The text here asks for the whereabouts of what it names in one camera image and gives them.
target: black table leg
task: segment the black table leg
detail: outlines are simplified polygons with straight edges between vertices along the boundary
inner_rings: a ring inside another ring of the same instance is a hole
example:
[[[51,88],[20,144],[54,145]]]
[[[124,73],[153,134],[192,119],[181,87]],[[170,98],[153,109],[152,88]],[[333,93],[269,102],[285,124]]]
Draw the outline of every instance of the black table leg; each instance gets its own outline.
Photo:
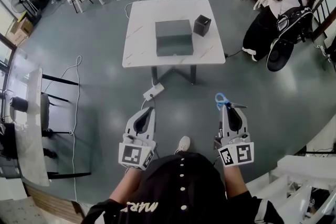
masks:
[[[157,79],[157,75],[158,75],[158,68],[157,67],[151,67],[152,70],[152,79],[153,79],[153,84],[157,85],[158,84],[158,79]]]
[[[78,83],[76,83],[76,82],[73,82],[73,81],[70,81],[70,80],[65,80],[65,79],[59,79],[59,78],[48,76],[48,75],[45,75],[45,74],[42,75],[42,78],[57,81],[57,82],[61,82],[61,83],[65,83],[65,84],[78,85]]]
[[[190,82],[191,84],[196,83],[196,66],[190,66]]]
[[[74,178],[74,177],[81,177],[81,176],[89,176],[91,173],[76,173],[76,174],[63,174],[60,175],[55,172],[48,172],[49,179],[63,179],[63,178]]]
[[[49,97],[52,97],[52,98],[57,99],[57,100],[61,100],[61,101],[64,101],[64,102],[69,102],[69,100],[67,100],[67,99],[63,99],[63,98],[61,98],[61,97],[57,97],[57,96],[51,95],[51,94],[49,94],[49,93],[47,93],[47,95],[48,95]]]

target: fan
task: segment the fan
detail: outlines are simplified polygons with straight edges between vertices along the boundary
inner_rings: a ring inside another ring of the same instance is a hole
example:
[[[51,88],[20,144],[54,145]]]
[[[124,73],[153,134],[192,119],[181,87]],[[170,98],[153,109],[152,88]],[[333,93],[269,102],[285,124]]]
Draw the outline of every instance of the fan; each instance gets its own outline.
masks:
[[[16,13],[22,13],[27,11],[27,13],[34,19],[36,19],[36,13],[38,9],[33,5],[30,0],[12,0],[11,2],[12,10]]]

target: black backpack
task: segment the black backpack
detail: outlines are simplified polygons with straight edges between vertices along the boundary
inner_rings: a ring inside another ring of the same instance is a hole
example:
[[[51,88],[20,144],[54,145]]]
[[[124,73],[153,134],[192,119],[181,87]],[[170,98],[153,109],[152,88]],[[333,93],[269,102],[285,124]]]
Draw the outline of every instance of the black backpack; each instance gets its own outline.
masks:
[[[279,15],[277,28],[279,38],[289,41],[293,44],[298,42],[301,37],[303,42],[309,37],[309,31],[312,26],[313,12],[310,7],[303,6],[302,0],[298,0],[299,7],[293,7],[282,15]]]

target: blue scissors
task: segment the blue scissors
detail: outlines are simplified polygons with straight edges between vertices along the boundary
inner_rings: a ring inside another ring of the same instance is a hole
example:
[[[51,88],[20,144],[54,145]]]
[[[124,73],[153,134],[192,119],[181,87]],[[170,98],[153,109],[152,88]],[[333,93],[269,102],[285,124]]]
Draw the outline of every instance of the blue scissors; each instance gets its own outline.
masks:
[[[217,109],[220,111],[224,105],[229,105],[230,101],[225,97],[224,94],[219,92],[215,95],[215,101],[217,104]]]

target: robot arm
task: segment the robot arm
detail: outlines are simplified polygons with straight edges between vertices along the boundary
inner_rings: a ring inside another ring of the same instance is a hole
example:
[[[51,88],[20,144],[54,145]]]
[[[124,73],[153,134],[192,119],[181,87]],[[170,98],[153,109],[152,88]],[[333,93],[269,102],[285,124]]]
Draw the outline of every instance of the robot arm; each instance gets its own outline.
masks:
[[[132,116],[119,143],[119,163],[128,168],[146,170],[156,148],[155,109],[145,108]]]
[[[247,130],[247,120],[240,108],[246,106],[230,102],[222,93],[215,97],[220,111],[219,133],[214,147],[224,166],[235,166],[254,161],[254,144]]]

